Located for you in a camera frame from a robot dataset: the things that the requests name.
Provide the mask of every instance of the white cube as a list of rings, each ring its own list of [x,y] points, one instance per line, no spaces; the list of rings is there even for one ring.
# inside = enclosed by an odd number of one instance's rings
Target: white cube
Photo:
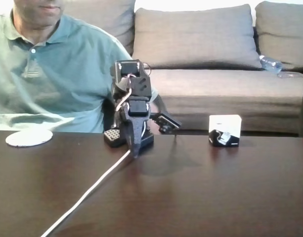
[[[211,115],[209,142],[218,147],[239,146],[241,121],[239,115]]]

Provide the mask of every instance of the water bottle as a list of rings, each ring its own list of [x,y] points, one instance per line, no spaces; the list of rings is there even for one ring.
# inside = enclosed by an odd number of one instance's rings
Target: water bottle
[[[280,61],[276,61],[270,57],[265,57],[264,55],[260,56],[260,62],[263,69],[275,74],[279,74],[279,72],[281,72],[283,69],[283,65]]]

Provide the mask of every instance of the gray couch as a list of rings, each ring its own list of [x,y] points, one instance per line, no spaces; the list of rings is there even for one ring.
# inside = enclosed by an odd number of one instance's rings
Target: gray couch
[[[298,133],[303,97],[303,5],[262,2],[195,12],[139,9],[134,0],[72,0],[66,14],[117,37],[152,68],[152,85],[182,129],[239,114],[243,131]],[[296,78],[261,69],[259,54]]]

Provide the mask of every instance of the shirt collar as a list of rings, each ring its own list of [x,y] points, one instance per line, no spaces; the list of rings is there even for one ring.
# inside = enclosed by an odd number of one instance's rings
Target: shirt collar
[[[70,21],[67,19],[65,15],[62,15],[59,21],[59,26],[56,31],[51,35],[51,37],[46,41],[47,43],[63,43],[68,40],[69,32],[70,32]],[[9,40],[16,40],[18,38],[22,38],[27,41],[18,31],[16,30],[13,24],[13,10],[10,15],[5,18],[4,22],[4,35]]]

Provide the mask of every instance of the round coaster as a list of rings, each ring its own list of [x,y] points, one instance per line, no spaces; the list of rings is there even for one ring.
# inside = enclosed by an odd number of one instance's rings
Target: round coaster
[[[52,136],[49,130],[28,129],[9,135],[5,141],[13,147],[32,147],[48,142]]]

